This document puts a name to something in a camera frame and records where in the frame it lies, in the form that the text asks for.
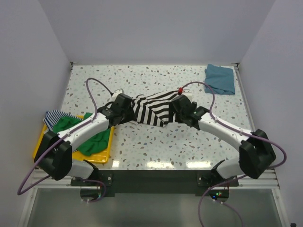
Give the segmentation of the black white striped tank top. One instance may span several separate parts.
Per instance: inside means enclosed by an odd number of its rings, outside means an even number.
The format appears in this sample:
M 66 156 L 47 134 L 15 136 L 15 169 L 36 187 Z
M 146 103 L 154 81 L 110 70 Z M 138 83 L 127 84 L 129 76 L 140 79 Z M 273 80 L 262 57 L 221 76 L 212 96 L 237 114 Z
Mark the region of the black white striped tank top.
M 175 121 L 175 114 L 169 109 L 171 101 L 178 97 L 178 91 L 162 91 L 153 95 L 138 95 L 133 99 L 134 124 L 165 127 Z

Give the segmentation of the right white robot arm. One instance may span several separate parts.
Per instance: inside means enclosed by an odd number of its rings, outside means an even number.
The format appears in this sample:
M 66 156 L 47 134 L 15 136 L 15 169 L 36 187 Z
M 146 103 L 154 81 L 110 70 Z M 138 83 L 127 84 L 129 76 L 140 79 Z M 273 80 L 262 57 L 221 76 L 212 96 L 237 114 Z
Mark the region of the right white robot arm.
M 252 132 L 236 128 L 226 121 L 221 121 L 210 110 L 197 106 L 185 95 L 174 98 L 169 105 L 169 111 L 175 115 L 176 122 L 208 132 L 238 151 L 237 158 L 222 160 L 212 168 L 211 181 L 217 186 L 238 175 L 257 179 L 276 159 L 264 131 Z

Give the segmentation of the blue ribbed tank top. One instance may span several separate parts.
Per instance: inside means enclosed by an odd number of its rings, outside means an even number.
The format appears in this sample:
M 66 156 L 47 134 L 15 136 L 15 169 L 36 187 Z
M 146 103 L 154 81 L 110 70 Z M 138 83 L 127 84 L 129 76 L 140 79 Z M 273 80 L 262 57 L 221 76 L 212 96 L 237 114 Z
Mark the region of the blue ribbed tank top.
M 230 68 L 208 64 L 205 69 L 205 83 L 215 94 L 235 95 L 234 73 Z

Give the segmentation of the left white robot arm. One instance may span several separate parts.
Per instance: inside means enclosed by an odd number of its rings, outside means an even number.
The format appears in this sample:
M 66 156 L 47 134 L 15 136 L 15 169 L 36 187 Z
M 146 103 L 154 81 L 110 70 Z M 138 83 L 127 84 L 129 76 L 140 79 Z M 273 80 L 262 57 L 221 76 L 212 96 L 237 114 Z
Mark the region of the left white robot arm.
M 59 133 L 47 132 L 36 153 L 35 165 L 56 181 L 71 176 L 81 178 L 86 185 L 94 185 L 98 181 L 97 168 L 89 161 L 74 160 L 72 153 L 96 134 L 134 120 L 133 105 L 133 99 L 121 93 L 110 107 L 96 108 L 81 123 Z

